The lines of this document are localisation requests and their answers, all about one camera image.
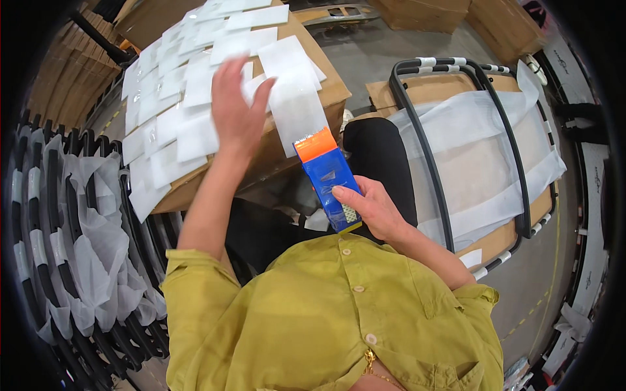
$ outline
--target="concrete floor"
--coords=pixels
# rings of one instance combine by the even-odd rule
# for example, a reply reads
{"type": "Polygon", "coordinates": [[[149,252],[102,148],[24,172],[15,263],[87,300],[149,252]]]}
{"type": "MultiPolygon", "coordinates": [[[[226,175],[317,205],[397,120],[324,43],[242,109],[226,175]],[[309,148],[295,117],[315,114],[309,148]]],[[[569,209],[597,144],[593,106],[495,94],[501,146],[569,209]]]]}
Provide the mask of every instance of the concrete floor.
{"type": "MultiPolygon", "coordinates": [[[[392,66],[400,60],[463,56],[479,63],[499,63],[465,22],[452,35],[392,31],[382,20],[352,33],[313,31],[312,35],[352,93],[346,108],[355,115],[369,111],[365,84],[387,80],[392,66]]],[[[118,104],[105,108],[93,125],[96,134],[106,129],[111,139],[122,139],[124,112],[118,104]]],[[[531,363],[538,359],[552,334],[552,323],[570,279],[578,201],[572,152],[568,143],[560,147],[570,169],[558,181],[559,207],[552,220],[532,240],[525,240],[510,260],[480,280],[500,292],[492,319],[501,338],[505,369],[523,356],[531,363]]]]}

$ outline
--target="black metal frame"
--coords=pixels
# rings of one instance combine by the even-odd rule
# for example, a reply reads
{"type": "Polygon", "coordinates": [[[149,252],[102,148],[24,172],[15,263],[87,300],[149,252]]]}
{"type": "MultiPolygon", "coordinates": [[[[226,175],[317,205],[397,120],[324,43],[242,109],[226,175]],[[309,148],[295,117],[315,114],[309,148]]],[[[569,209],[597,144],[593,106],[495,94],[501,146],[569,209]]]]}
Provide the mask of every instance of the black metal frame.
{"type": "MultiPolygon", "coordinates": [[[[422,72],[422,74],[431,74],[442,73],[442,72],[450,72],[450,66],[454,66],[457,63],[457,59],[454,58],[437,58],[435,60],[435,65],[428,68],[427,72],[422,72]]],[[[506,116],[506,112],[504,107],[502,107],[502,103],[500,99],[491,85],[491,82],[483,72],[483,68],[477,64],[476,62],[465,59],[465,63],[473,68],[473,72],[469,69],[469,67],[465,65],[459,65],[459,71],[464,72],[469,76],[469,78],[474,82],[476,89],[478,90],[487,90],[489,95],[491,96],[499,114],[502,119],[503,125],[506,130],[506,135],[508,137],[509,143],[511,145],[511,150],[513,152],[513,157],[515,159],[515,165],[518,172],[518,177],[520,181],[521,195],[522,195],[522,203],[524,206],[524,212],[515,218],[516,220],[516,231],[519,235],[522,235],[526,238],[531,237],[531,223],[530,223],[530,202],[528,199],[528,188],[526,185],[526,176],[524,172],[524,167],[521,161],[521,156],[519,149],[517,147],[517,142],[515,140],[515,136],[513,134],[513,129],[511,124],[508,121],[508,117],[506,116]]],[[[428,166],[428,170],[431,174],[431,179],[433,181],[433,186],[435,190],[435,194],[437,196],[438,206],[439,206],[439,214],[441,216],[441,222],[443,225],[444,236],[446,240],[446,247],[449,251],[454,252],[454,237],[452,233],[452,226],[450,223],[450,215],[448,212],[448,206],[446,204],[446,198],[443,191],[443,186],[441,184],[441,178],[439,177],[439,171],[437,170],[436,162],[434,160],[433,152],[430,149],[430,145],[426,138],[426,133],[424,132],[421,123],[419,122],[419,118],[413,104],[411,102],[411,98],[408,96],[405,87],[400,80],[400,75],[404,74],[417,74],[420,75],[420,71],[424,71],[422,68],[422,61],[419,58],[410,59],[405,61],[400,61],[394,65],[391,76],[389,77],[389,87],[394,96],[394,100],[398,109],[406,108],[407,115],[413,124],[413,128],[418,136],[418,140],[421,144],[422,150],[424,151],[424,158],[426,159],[426,164],[428,166]]]]}
{"type": "MultiPolygon", "coordinates": [[[[111,150],[120,154],[120,168],[124,168],[125,166],[124,166],[124,162],[122,158],[121,141],[118,141],[118,140],[112,141],[111,150]]],[[[130,189],[130,180],[128,178],[128,174],[126,173],[122,173],[120,175],[120,188],[121,188],[121,204],[122,204],[121,206],[122,206],[124,213],[128,217],[128,226],[130,227],[130,231],[131,231],[131,235],[130,235],[131,239],[135,242],[135,246],[137,248],[140,261],[145,267],[145,270],[148,274],[148,279],[150,279],[150,284],[158,293],[162,294],[161,289],[159,287],[157,275],[152,267],[152,264],[150,263],[150,258],[148,255],[148,250],[146,248],[146,243],[143,239],[143,233],[141,232],[141,224],[128,198],[128,196],[130,195],[131,189],[130,189]]],[[[155,343],[159,346],[162,352],[162,358],[165,358],[169,356],[170,354],[169,337],[161,328],[160,325],[162,323],[165,323],[165,320],[162,320],[162,321],[155,320],[148,326],[148,329],[150,330],[152,337],[155,339],[155,343]]]]}
{"type": "MultiPolygon", "coordinates": [[[[33,144],[33,162],[32,168],[40,169],[41,166],[41,158],[42,158],[42,150],[43,145],[41,143],[33,144]]],[[[28,210],[29,210],[29,231],[32,232],[34,230],[41,229],[41,223],[39,220],[39,198],[36,196],[28,201],[28,210]]],[[[48,267],[48,260],[46,259],[44,263],[37,266],[37,273],[39,275],[39,279],[41,281],[44,294],[46,298],[50,301],[50,303],[59,307],[59,300],[56,296],[56,292],[54,290],[52,280],[50,278],[50,268],[48,267]]],[[[91,371],[93,371],[92,376],[95,378],[95,383],[100,384],[105,388],[112,388],[113,381],[109,374],[109,371],[106,368],[106,363],[102,361],[102,359],[98,356],[93,344],[91,341],[84,337],[74,322],[73,314],[70,313],[69,320],[72,328],[72,345],[74,348],[80,353],[80,355],[85,360],[85,364],[89,366],[91,371]]]]}
{"type": "MultiPolygon", "coordinates": [[[[28,123],[29,115],[30,113],[25,113],[24,117],[26,118],[26,121],[23,121],[20,124],[20,127],[19,127],[20,129],[22,128],[22,126],[28,123]]],[[[16,166],[15,170],[19,172],[20,174],[23,174],[22,169],[24,165],[23,162],[24,162],[24,156],[26,155],[27,146],[28,146],[27,137],[21,137],[17,143],[18,148],[16,150],[16,157],[15,157],[15,166],[16,166]]],[[[13,183],[13,186],[22,187],[22,185],[23,184],[21,182],[13,183]]],[[[25,252],[26,248],[24,246],[23,236],[22,236],[21,202],[22,200],[12,201],[11,219],[12,219],[12,228],[13,228],[12,231],[13,231],[14,245],[21,246],[23,251],[25,252]]],[[[24,281],[22,281],[21,284],[22,284],[22,289],[24,290],[24,296],[26,297],[26,303],[28,304],[28,309],[31,312],[31,315],[33,316],[35,325],[37,326],[37,328],[41,329],[42,327],[44,327],[46,321],[44,320],[41,312],[39,311],[37,298],[36,298],[35,291],[34,291],[33,278],[29,277],[25,279],[24,281]]],[[[64,364],[64,369],[68,371],[68,373],[69,371],[71,371],[71,373],[73,374],[73,378],[76,379],[76,384],[78,385],[78,387],[91,388],[92,387],[91,379],[89,378],[83,366],[79,363],[78,359],[74,355],[72,351],[72,346],[61,336],[61,333],[59,332],[58,328],[54,324],[54,320],[52,318],[50,319],[50,327],[51,327],[54,341],[56,342],[56,348],[53,348],[52,346],[48,345],[48,347],[46,348],[47,354],[53,355],[58,359],[64,360],[64,363],[62,362],[62,364],[64,364]]]]}
{"type": "MultiPolygon", "coordinates": [[[[70,134],[68,139],[75,140],[76,136],[70,134]]],[[[85,147],[87,149],[92,148],[92,143],[89,143],[87,139],[84,139],[85,147]]],[[[78,148],[76,145],[71,145],[69,147],[72,152],[78,148]]],[[[48,189],[48,214],[50,220],[50,230],[51,232],[56,232],[60,227],[59,220],[59,210],[58,210],[58,201],[57,201],[57,162],[58,155],[56,150],[52,150],[49,153],[48,157],[48,175],[46,178],[46,188],[48,189]]],[[[80,224],[78,223],[78,202],[76,200],[76,192],[69,182],[69,177],[66,180],[66,193],[67,193],[67,201],[68,201],[68,216],[69,216],[69,226],[71,228],[71,237],[72,242],[75,242],[83,233],[80,228],[80,224]]],[[[64,262],[62,265],[58,266],[59,273],[61,274],[61,280],[63,282],[63,286],[68,291],[72,297],[78,298],[78,291],[76,289],[76,285],[74,284],[74,280],[72,279],[72,274],[69,270],[69,264],[64,262]]],[[[131,334],[136,334],[137,330],[133,330],[132,327],[129,327],[129,330],[132,331],[131,334]]],[[[126,378],[126,368],[130,368],[134,371],[138,371],[141,369],[141,363],[144,359],[142,354],[135,348],[126,334],[124,328],[119,324],[116,320],[113,324],[113,328],[110,331],[113,336],[114,341],[119,346],[117,351],[123,352],[125,354],[124,357],[118,358],[117,354],[113,351],[113,347],[108,343],[106,337],[104,336],[102,330],[100,330],[100,326],[98,325],[98,321],[94,323],[94,330],[92,337],[94,341],[98,344],[104,355],[107,357],[109,362],[113,365],[114,371],[117,376],[124,379],[126,378]]]]}
{"type": "MultiPolygon", "coordinates": [[[[495,70],[492,70],[491,65],[490,64],[482,64],[480,66],[483,70],[487,71],[487,72],[495,72],[495,70]]],[[[508,67],[504,67],[504,66],[497,66],[498,70],[497,72],[501,73],[503,76],[511,76],[512,78],[516,78],[517,75],[514,71],[510,70],[508,67]]],[[[541,114],[541,118],[543,120],[543,122],[547,122],[548,121],[548,117],[546,116],[545,110],[543,109],[543,105],[541,104],[541,102],[539,100],[537,100],[537,107],[539,108],[539,112],[541,114]]],[[[550,141],[550,146],[554,147],[555,142],[554,142],[554,137],[552,136],[552,131],[548,132],[548,140],[550,141]]],[[[554,184],[554,182],[550,183],[550,198],[552,199],[552,207],[550,208],[550,211],[547,213],[548,215],[552,216],[552,214],[554,214],[554,211],[557,207],[557,197],[558,197],[558,193],[556,191],[556,186],[554,184]]],[[[545,223],[548,222],[548,219],[545,218],[545,216],[538,222],[539,225],[544,225],[545,223]]],[[[533,228],[531,228],[530,233],[531,236],[535,236],[535,234],[537,233],[538,229],[536,228],[536,225],[533,226],[533,228]]],[[[495,267],[497,267],[498,265],[501,265],[503,262],[507,261],[507,259],[509,259],[509,255],[507,254],[507,252],[510,255],[515,254],[515,252],[519,249],[521,244],[521,235],[517,235],[517,239],[515,240],[515,243],[513,244],[513,246],[504,252],[504,254],[500,255],[498,258],[494,259],[491,263],[489,263],[487,266],[485,266],[485,270],[487,271],[487,273],[489,273],[490,271],[492,271],[495,267]]]]}

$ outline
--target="left hand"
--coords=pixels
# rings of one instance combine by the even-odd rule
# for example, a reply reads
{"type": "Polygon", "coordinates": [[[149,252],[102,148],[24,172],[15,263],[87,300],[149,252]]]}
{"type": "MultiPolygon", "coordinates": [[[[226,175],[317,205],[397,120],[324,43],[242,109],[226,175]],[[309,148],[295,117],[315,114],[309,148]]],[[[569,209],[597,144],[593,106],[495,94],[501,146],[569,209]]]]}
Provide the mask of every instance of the left hand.
{"type": "Polygon", "coordinates": [[[248,56],[224,62],[213,76],[213,122],[220,150],[238,159],[251,159],[259,147],[265,123],[265,108],[275,78],[264,81],[248,107],[241,92],[241,70],[248,56]]]}

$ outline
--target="leg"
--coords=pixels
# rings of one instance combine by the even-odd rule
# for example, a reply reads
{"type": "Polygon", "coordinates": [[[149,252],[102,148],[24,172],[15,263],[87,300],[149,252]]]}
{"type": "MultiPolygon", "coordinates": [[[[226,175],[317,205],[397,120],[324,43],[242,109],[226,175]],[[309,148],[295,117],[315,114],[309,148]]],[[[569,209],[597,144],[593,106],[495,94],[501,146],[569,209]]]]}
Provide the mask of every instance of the leg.
{"type": "Polygon", "coordinates": [[[596,124],[604,124],[604,116],[599,105],[593,103],[558,104],[554,113],[564,118],[585,118],[596,124]]]}
{"type": "Polygon", "coordinates": [[[589,128],[570,128],[566,130],[565,137],[577,143],[591,143],[608,145],[607,130],[603,126],[590,126],[589,128]]]}
{"type": "Polygon", "coordinates": [[[262,273],[289,247],[327,235],[326,232],[299,228],[292,222],[291,217],[281,211],[234,198],[226,231],[226,247],[231,261],[248,263],[262,273]]]}
{"type": "Polygon", "coordinates": [[[344,131],[344,149],[352,153],[348,159],[352,173],[381,182],[402,217],[417,226],[409,161],[398,128],[385,118],[350,122],[344,131]]]}

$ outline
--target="white sneaker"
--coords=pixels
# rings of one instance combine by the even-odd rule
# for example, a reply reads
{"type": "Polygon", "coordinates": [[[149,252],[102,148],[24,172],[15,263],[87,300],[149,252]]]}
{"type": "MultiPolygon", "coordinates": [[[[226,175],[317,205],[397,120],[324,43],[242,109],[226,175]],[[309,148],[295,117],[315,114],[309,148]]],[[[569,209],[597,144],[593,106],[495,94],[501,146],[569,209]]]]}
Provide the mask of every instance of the white sneaker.
{"type": "Polygon", "coordinates": [[[341,123],[341,128],[339,128],[339,132],[343,133],[344,129],[346,128],[346,125],[348,124],[348,122],[350,122],[351,119],[353,119],[354,116],[352,115],[352,113],[350,112],[350,110],[348,109],[344,109],[344,121],[341,123]]]}

